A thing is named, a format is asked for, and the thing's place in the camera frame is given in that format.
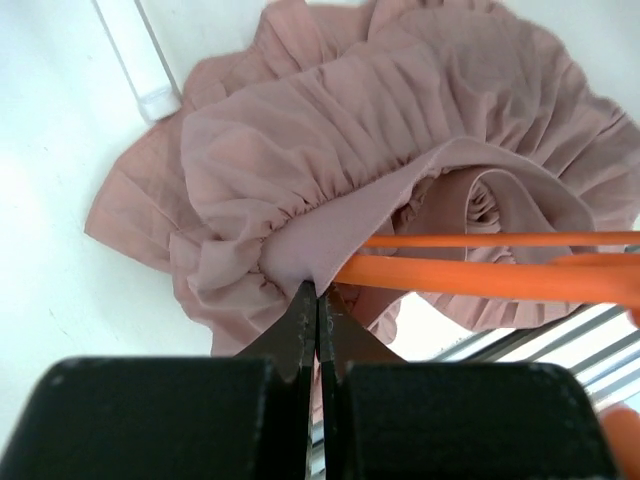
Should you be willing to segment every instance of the white surface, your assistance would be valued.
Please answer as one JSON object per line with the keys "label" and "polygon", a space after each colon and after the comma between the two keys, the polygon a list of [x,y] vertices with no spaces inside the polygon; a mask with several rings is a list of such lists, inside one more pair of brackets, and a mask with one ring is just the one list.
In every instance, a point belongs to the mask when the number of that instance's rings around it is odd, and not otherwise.
{"label": "white surface", "polygon": [[[143,2],[179,85],[199,59],[247,46],[264,3]],[[506,3],[555,30],[594,88],[640,118],[640,3]],[[146,129],[92,3],[0,0],[0,58],[1,445],[31,386],[58,359],[205,355],[210,334],[185,318],[167,276],[82,234],[113,160]],[[403,316],[429,315],[418,310]],[[398,341],[413,342],[411,355],[459,337],[428,322],[428,337],[401,322]]]}
{"label": "white surface", "polygon": [[133,0],[94,3],[143,117],[154,122],[177,112],[179,92],[139,4]]}

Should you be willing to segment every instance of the ruffled fabric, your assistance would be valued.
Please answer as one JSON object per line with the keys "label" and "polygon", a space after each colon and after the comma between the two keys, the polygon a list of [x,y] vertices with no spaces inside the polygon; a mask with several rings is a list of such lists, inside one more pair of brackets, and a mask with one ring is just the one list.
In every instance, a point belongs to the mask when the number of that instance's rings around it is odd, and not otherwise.
{"label": "ruffled fabric", "polygon": [[[374,233],[631,227],[640,132],[550,33],[484,1],[371,2],[328,21],[336,11],[271,5],[248,52],[198,67],[183,110],[118,160],[87,222],[171,272],[216,354],[257,338],[300,282],[322,293]],[[386,253],[539,263],[576,251]],[[406,292],[348,293],[354,316],[392,338],[378,319],[392,323]],[[421,295],[475,330],[575,308]]]}

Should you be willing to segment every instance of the pink fabric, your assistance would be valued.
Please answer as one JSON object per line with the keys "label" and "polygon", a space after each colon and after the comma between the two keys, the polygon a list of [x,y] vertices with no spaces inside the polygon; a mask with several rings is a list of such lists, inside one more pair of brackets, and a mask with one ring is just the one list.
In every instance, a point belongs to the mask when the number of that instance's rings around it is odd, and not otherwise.
{"label": "pink fabric", "polygon": [[[640,131],[547,31],[481,0],[264,12],[243,53],[200,63],[184,107],[118,159],[89,235],[170,272],[231,355],[298,285],[324,291],[372,234],[623,230]],[[403,250],[537,263],[567,248]],[[390,341],[404,292],[345,287]],[[528,328],[575,305],[421,293],[466,328]]]}

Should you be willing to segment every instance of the black object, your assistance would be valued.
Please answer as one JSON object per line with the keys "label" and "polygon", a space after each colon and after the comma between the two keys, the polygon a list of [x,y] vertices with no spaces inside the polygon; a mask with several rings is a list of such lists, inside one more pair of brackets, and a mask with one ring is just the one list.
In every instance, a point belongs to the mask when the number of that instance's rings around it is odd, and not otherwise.
{"label": "black object", "polygon": [[236,358],[54,366],[0,479],[303,479],[314,354],[329,480],[620,478],[566,370],[407,364],[305,283]]}

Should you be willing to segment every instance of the fabric fold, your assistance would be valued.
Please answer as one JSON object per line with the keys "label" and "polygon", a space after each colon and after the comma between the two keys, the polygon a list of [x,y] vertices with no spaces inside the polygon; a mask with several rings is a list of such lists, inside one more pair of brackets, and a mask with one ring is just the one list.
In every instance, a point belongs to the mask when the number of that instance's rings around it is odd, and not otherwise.
{"label": "fabric fold", "polygon": [[[283,0],[246,52],[194,70],[183,110],[116,163],[87,232],[170,271],[214,353],[230,355],[300,282],[322,293],[372,234],[628,229],[639,177],[638,128],[590,92],[557,38],[497,3]],[[580,251],[386,254],[541,263]],[[389,341],[406,292],[343,291]],[[421,295],[476,330],[575,307]]]}

